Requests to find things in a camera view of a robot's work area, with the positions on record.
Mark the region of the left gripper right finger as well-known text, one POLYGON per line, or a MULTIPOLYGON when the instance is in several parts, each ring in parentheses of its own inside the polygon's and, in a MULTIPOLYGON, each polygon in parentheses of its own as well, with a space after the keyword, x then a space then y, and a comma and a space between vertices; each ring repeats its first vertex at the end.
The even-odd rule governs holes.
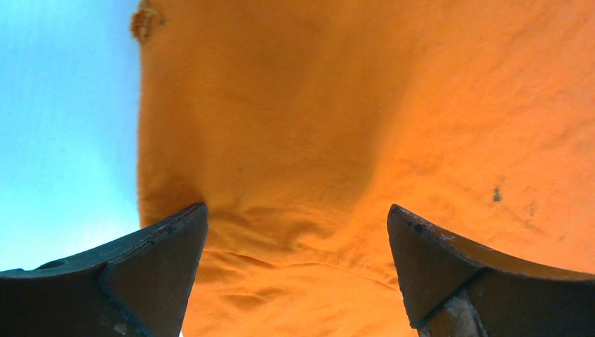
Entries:
POLYGON ((410 326, 420 336, 593 336, 594 276, 530 262, 399 205, 387 231, 410 326))

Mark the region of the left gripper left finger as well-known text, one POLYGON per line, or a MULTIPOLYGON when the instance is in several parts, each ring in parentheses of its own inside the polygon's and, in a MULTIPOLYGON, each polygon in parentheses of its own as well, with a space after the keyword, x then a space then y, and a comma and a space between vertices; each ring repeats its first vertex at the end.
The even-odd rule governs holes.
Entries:
POLYGON ((208 231, 192 204, 33 270, 1 273, 2 336, 178 336, 208 231))

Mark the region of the orange t-shirt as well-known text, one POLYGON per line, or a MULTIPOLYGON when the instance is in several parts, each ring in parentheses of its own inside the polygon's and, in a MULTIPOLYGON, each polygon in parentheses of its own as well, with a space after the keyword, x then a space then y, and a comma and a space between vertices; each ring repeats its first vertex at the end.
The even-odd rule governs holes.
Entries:
POLYGON ((185 336, 412 336, 387 214, 594 271, 593 1, 141 1, 142 226, 205 202, 185 336))

